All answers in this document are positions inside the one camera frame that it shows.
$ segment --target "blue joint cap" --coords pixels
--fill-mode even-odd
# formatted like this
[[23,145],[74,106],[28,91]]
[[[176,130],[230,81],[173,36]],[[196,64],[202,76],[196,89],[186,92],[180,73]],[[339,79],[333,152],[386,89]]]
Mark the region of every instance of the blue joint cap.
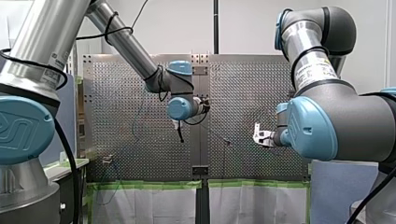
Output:
[[280,114],[283,111],[287,110],[288,109],[288,104],[289,103],[282,103],[282,104],[277,105],[276,106],[276,113]]
[[192,76],[192,66],[191,63],[187,61],[170,62],[166,70],[176,75]]
[[277,15],[277,19],[276,19],[276,34],[275,34],[275,49],[281,50],[281,46],[280,46],[280,42],[281,41],[281,36],[280,36],[280,17],[282,16],[282,13],[279,13],[279,15]]
[[280,143],[285,147],[290,147],[290,135],[287,129],[283,130],[282,134],[280,135]]
[[299,96],[288,105],[288,132],[285,142],[303,157],[333,160],[338,152],[335,129],[326,112],[312,99]]
[[182,97],[175,97],[166,107],[168,116],[175,120],[189,119],[192,115],[192,105]]
[[52,115],[42,104],[19,96],[0,96],[0,165],[37,158],[54,133]]
[[392,95],[396,95],[396,87],[388,87],[388,88],[385,88],[385,89],[381,90],[381,92],[385,92],[385,93],[389,93],[389,94],[392,94]]

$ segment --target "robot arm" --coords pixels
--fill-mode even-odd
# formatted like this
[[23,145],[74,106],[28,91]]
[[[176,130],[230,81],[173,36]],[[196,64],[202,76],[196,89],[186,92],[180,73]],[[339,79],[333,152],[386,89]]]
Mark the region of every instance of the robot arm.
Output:
[[[125,27],[105,0],[93,1],[88,8],[87,16],[102,33]],[[168,68],[163,69],[151,60],[130,30],[108,35],[108,43],[146,82],[148,91],[171,92],[171,100],[167,106],[167,113],[171,119],[184,120],[207,112],[208,107],[203,104],[203,99],[193,97],[194,86],[189,62],[171,62]]]
[[277,107],[281,125],[271,142],[322,161],[395,161],[396,92],[359,96],[339,77],[356,40],[350,15],[338,7],[289,11],[277,28],[296,94]]

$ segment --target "perforated metal panel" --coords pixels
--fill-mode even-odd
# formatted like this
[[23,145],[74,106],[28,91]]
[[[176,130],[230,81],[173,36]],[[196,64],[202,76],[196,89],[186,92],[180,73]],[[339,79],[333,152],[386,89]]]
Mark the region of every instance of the perforated metal panel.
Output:
[[253,142],[254,123],[276,128],[276,106],[288,101],[290,66],[281,56],[210,56],[210,178],[301,180],[306,162],[292,149]]
[[[166,66],[174,58],[186,57],[154,60]],[[158,94],[145,93],[141,78],[123,59],[87,55],[84,92],[87,144],[93,158],[90,181],[191,177],[189,129],[183,129],[185,143],[181,144],[166,116],[167,100],[161,103]],[[109,155],[114,155],[114,165],[107,168],[102,158]]]
[[[252,139],[254,122],[276,128],[276,106],[288,100],[290,69],[280,56],[158,55],[158,63],[193,62],[195,94],[209,95],[200,127],[183,129],[184,144],[166,116],[166,101],[143,93],[140,77],[120,57],[84,59],[86,150],[89,181],[192,179],[192,165],[208,165],[209,178],[304,180],[307,163],[290,148],[263,148]],[[142,99],[143,109],[138,114]],[[107,169],[102,158],[115,155]]]

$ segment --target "sticker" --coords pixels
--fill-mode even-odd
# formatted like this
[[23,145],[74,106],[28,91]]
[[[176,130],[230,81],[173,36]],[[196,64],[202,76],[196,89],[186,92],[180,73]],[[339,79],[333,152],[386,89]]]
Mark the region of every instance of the sticker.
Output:
[[53,89],[56,89],[56,86],[58,85],[59,82],[59,78],[60,75],[57,72],[46,69],[40,81],[46,83],[48,86],[52,87]]
[[[64,57],[64,55],[66,54],[67,52],[65,52],[62,55],[52,52],[49,58],[49,65],[63,71],[67,62],[67,58],[65,59]],[[60,79],[60,74],[52,70],[46,69],[40,81],[46,83],[48,86],[52,87],[53,89],[56,89],[59,83],[59,79]]]
[[308,63],[301,67],[295,74],[296,86],[301,88],[321,80],[338,79],[328,59],[318,58],[316,62]]

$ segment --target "black pole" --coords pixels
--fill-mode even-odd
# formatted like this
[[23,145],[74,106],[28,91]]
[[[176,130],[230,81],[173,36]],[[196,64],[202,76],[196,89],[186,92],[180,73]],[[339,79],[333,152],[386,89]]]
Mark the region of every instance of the black pole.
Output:
[[215,54],[219,54],[219,0],[213,0],[214,3],[214,35],[215,35]]

